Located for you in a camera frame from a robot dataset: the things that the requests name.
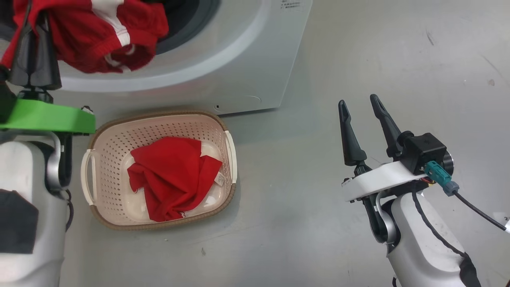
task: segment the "washing machine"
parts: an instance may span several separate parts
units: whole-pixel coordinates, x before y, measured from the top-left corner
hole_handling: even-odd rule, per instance
[[[99,123],[167,107],[225,114],[280,106],[312,0],[152,2],[165,5],[170,26],[153,61],[123,74],[84,74],[60,62],[56,104],[88,105]],[[15,29],[8,11],[0,12],[0,54]]]

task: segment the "teal connector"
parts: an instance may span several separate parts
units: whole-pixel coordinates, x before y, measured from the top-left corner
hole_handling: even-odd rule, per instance
[[[452,196],[459,189],[458,184],[451,180],[451,175],[435,161],[429,161],[425,165],[425,174],[431,180],[437,182],[448,196]]]

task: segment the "red clothing in basket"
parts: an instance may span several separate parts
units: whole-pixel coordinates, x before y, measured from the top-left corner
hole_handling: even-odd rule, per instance
[[[2,58],[8,68],[27,3],[28,0],[14,0],[18,30]],[[85,73],[139,69],[156,54],[158,38],[168,34],[162,4],[140,0],[32,0],[28,16],[32,27],[42,10],[48,14],[57,58]]]
[[[181,212],[194,209],[207,195],[222,162],[200,154],[199,140],[181,137],[165,137],[131,151],[131,189],[145,189],[151,220],[182,218]]]

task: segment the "floor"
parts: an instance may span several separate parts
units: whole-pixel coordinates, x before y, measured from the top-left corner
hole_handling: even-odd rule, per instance
[[[505,0],[315,0],[282,106],[223,118],[239,163],[230,206],[173,229],[113,231],[92,217],[75,167],[61,286],[390,286],[386,248],[340,188],[353,169],[343,164],[339,100],[368,164],[390,161],[371,93],[401,130],[448,146],[467,199],[510,214],[508,15]],[[76,166],[87,141],[75,142]],[[436,187],[425,196],[482,285],[504,286],[510,236]]]

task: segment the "perforated basket side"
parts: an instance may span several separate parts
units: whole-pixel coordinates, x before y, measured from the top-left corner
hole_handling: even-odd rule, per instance
[[[216,115],[202,111],[142,115],[113,121],[102,126],[89,146],[100,154],[99,164],[96,167],[98,185],[96,206],[91,206],[93,214],[100,222],[108,223],[107,226],[111,228],[115,226],[114,229],[126,230],[133,230],[134,226],[139,227],[136,229],[172,226],[180,224],[178,223],[180,221],[190,222],[195,217],[201,219],[205,214],[208,214],[207,216],[216,214],[217,212],[214,213],[214,211],[222,206],[222,209],[225,208],[225,203],[230,202],[229,198],[231,199],[235,190],[232,185],[225,130],[225,125]],[[120,184],[122,159],[132,149],[149,145],[166,136],[208,140],[215,144],[220,150],[221,161],[224,163],[221,171],[225,175],[226,186],[231,186],[230,193],[220,207],[195,217],[165,223],[133,221],[126,215],[125,204],[122,201],[122,193],[132,193],[131,190],[122,190]]]

